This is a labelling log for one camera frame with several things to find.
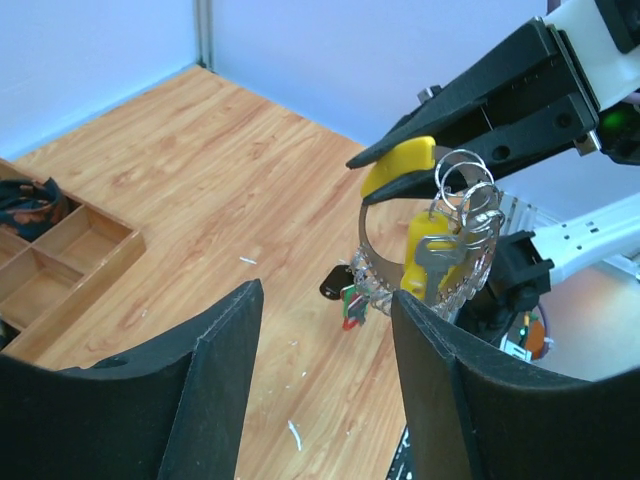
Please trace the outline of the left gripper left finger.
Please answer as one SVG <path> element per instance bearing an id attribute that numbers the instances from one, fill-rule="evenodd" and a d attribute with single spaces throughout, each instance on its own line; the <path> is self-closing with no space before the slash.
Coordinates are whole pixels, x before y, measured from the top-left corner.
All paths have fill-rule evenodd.
<path id="1" fill-rule="evenodd" d="M 5 479 L 231 479 L 264 291 L 250 280 L 89 368 L 1 359 Z"/>

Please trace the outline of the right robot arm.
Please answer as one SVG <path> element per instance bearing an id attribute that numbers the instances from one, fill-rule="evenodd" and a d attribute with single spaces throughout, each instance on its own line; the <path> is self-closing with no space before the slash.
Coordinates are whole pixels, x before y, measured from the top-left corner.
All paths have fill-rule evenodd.
<path id="1" fill-rule="evenodd" d="M 489 343 L 577 271 L 639 237 L 632 196 L 536 230 L 506 233 L 500 179 L 568 149 L 639 160 L 639 5 L 572 1 L 533 18 L 353 157 L 368 167 L 360 221 L 371 206 L 422 199 L 401 262 L 366 232 L 352 260 L 356 299 L 392 315 L 408 297 Z"/>

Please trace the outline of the key with black tag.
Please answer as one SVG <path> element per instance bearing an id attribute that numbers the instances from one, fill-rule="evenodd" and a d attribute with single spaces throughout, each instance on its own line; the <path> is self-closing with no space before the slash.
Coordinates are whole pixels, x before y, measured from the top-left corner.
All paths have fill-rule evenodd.
<path id="1" fill-rule="evenodd" d="M 319 286 L 320 294 L 332 301 L 341 299 L 341 292 L 354 284 L 354 275 L 349 265 L 338 264 L 333 267 Z"/>

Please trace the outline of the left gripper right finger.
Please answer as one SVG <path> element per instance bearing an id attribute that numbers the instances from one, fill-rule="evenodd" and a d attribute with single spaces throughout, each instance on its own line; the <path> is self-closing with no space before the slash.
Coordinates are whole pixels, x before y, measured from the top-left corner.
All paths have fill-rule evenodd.
<path id="1" fill-rule="evenodd" d="M 417 479 L 635 479 L 639 372 L 586 381 L 520 360 L 406 292 L 391 307 Z"/>

